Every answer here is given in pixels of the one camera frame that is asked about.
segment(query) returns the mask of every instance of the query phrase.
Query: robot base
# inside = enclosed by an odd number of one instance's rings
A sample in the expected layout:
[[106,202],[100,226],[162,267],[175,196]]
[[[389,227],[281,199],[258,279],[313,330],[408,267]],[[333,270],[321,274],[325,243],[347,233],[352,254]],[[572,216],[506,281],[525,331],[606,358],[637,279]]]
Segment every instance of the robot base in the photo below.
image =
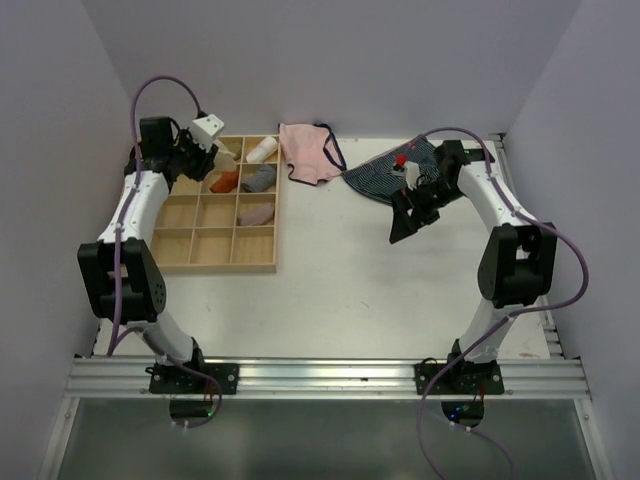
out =
[[[422,395],[431,379],[460,353],[460,345],[456,340],[451,353],[447,356],[446,364],[435,361],[429,363],[430,359],[415,364],[413,370],[418,395]],[[478,364],[462,360],[436,382],[429,394],[476,395],[479,392],[483,395],[502,395],[504,393],[502,373],[495,360]]]
[[[223,395],[234,395],[238,388],[237,363],[208,363],[201,373],[213,377],[222,387]],[[164,395],[197,395],[205,390],[205,381],[174,366],[155,364],[146,369],[151,374],[149,393]]]

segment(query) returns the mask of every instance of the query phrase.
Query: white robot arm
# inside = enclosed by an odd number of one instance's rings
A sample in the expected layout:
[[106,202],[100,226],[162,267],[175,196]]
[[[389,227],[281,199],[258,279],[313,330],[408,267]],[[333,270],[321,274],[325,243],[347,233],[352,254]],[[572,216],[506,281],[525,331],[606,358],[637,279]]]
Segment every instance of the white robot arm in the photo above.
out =
[[[118,207],[98,241],[81,245],[78,261],[89,300],[96,316],[113,321],[116,292],[114,288],[113,254],[116,226],[121,244],[122,289],[121,325],[139,336],[156,352],[156,362],[169,366],[199,361],[197,343],[177,325],[165,309],[164,279],[151,256],[149,245],[156,217],[167,199],[176,178],[184,174],[203,180],[213,169],[217,147],[214,141],[224,123],[215,115],[206,115],[180,130],[174,139],[172,120],[168,117],[145,118],[140,121],[140,147],[144,169],[136,186],[133,163],[125,168],[124,189]],[[127,205],[132,189],[137,189]],[[122,224],[118,219],[125,208]]]
[[[451,361],[509,313],[533,304],[539,296],[549,292],[557,238],[513,215],[496,192],[492,180],[499,183],[515,210],[535,218],[522,208],[498,176],[489,178],[482,150],[465,150],[460,141],[445,141],[435,150],[435,157],[442,173],[437,180],[393,194],[390,242],[396,243],[435,222],[439,218],[439,208],[462,196],[471,201],[490,232],[478,268],[478,286],[483,298],[471,325],[455,341],[448,358]],[[468,352],[449,375],[442,377],[437,393],[474,394],[480,386],[486,385],[491,386],[487,393],[503,393],[502,382],[494,379],[502,377],[497,364],[498,350],[511,324],[505,323]],[[417,365],[418,390],[442,368],[441,364],[425,362]]]

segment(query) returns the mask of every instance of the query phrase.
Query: orange sock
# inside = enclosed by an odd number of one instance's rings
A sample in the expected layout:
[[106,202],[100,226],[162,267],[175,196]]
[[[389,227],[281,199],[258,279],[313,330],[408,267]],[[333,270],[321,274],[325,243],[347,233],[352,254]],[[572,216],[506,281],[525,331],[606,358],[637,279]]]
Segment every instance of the orange sock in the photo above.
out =
[[238,177],[240,177],[239,170],[224,172],[218,181],[209,187],[209,190],[211,193],[229,193],[238,186]]

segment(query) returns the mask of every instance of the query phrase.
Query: white cylinder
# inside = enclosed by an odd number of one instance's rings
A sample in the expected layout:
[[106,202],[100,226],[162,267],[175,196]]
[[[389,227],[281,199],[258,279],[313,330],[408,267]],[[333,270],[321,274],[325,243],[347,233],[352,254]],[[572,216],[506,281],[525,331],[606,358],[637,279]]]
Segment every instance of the white cylinder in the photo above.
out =
[[247,155],[247,163],[262,163],[278,149],[278,141],[273,137],[266,137],[256,148]]

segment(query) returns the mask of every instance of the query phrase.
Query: blue striped fabric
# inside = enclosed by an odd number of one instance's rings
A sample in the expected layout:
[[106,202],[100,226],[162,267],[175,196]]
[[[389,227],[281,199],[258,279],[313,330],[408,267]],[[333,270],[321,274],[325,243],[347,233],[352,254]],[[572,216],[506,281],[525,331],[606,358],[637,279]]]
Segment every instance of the blue striped fabric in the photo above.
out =
[[[407,182],[403,177],[391,174],[396,156],[404,153],[406,145],[406,143],[400,145],[381,157],[347,170],[342,174],[342,178],[356,192],[391,205],[391,194],[407,187]],[[435,180],[440,176],[440,170],[433,156],[434,149],[433,145],[422,138],[407,153],[407,161],[417,163],[420,166],[420,173],[425,175],[426,181]]]

